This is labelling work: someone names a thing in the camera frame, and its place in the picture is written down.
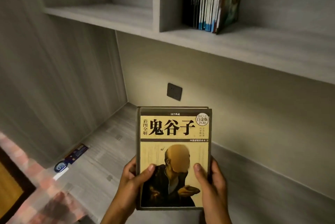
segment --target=electrical outlet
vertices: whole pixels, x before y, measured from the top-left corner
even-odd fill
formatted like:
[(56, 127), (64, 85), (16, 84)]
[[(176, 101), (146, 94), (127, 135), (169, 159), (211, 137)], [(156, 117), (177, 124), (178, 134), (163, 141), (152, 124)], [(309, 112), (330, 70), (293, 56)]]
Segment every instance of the electrical outlet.
[(172, 99), (180, 101), (182, 98), (182, 91), (183, 89), (179, 86), (175, 86), (174, 84), (168, 83), (167, 84), (167, 96), (171, 97)]

